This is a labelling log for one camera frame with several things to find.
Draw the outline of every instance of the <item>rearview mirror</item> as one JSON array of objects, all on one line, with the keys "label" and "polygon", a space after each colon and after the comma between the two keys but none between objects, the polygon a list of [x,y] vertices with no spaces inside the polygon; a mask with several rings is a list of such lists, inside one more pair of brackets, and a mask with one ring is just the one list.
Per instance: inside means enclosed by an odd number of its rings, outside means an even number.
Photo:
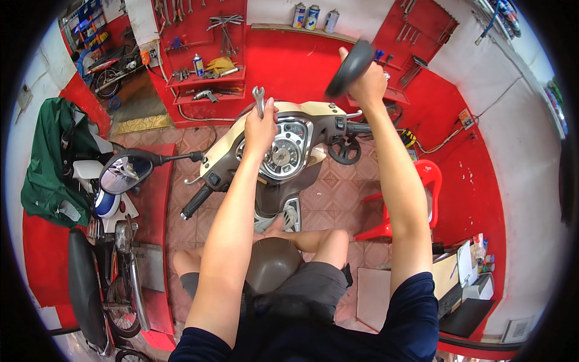
[{"label": "rearview mirror", "polygon": [[119,195],[149,176],[153,168],[153,162],[143,155],[119,152],[103,168],[99,183],[105,192]]}]

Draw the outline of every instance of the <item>foot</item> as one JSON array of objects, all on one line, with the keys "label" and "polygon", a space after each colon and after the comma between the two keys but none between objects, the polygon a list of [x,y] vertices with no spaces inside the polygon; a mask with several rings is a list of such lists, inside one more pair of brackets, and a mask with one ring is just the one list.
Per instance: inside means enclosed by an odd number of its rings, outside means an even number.
[{"label": "foot", "polygon": [[283,231],[284,219],[281,215],[276,216],[276,219],[267,229],[263,231],[264,237],[277,237]]}]

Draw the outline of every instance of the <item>hand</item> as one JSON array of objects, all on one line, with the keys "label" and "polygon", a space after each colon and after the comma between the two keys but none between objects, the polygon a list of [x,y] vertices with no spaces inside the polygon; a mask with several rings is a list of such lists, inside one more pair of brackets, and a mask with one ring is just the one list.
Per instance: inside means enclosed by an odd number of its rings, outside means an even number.
[{"label": "hand", "polygon": [[[343,61],[348,55],[348,51],[344,47],[341,47],[338,51]],[[384,69],[373,61],[366,73],[348,87],[348,92],[354,97],[360,107],[367,107],[374,104],[383,104],[382,98],[387,86],[388,81],[386,81],[384,76]]]},{"label": "hand", "polygon": [[247,115],[244,159],[246,157],[257,157],[260,161],[263,159],[277,134],[277,112],[279,109],[273,105],[273,98],[270,98],[263,109],[263,119],[260,119],[257,114],[257,106]]}]

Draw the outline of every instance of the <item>electrical outlet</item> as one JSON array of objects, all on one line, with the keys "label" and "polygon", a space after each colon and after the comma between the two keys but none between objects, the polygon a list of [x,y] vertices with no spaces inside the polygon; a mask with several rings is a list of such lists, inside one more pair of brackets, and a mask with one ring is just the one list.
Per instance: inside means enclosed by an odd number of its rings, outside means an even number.
[{"label": "electrical outlet", "polygon": [[459,114],[459,119],[463,124],[464,129],[466,130],[474,125],[474,121],[472,120],[472,117],[466,108]]},{"label": "electrical outlet", "polygon": [[155,42],[157,42],[157,40],[153,40],[152,42],[139,45],[140,51],[143,52],[146,50],[147,52],[149,52],[149,57],[151,57],[151,62],[149,63],[149,66],[151,68],[154,68],[159,65],[159,55],[157,54]]}]

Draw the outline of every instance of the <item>handlebar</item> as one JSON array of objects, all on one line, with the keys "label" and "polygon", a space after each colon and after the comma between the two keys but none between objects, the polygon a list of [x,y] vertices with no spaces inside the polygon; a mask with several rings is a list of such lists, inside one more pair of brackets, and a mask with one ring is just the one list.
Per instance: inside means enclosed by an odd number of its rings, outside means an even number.
[{"label": "handlebar", "polygon": [[367,123],[348,122],[346,133],[372,133],[372,129]]},{"label": "handlebar", "polygon": [[195,213],[195,211],[197,211],[197,209],[205,202],[205,200],[211,196],[212,193],[212,188],[207,185],[203,185],[201,189],[197,191],[195,196],[193,196],[191,201],[189,201],[183,210],[181,210],[181,217],[185,220],[188,220],[191,216],[193,216],[193,213]]}]

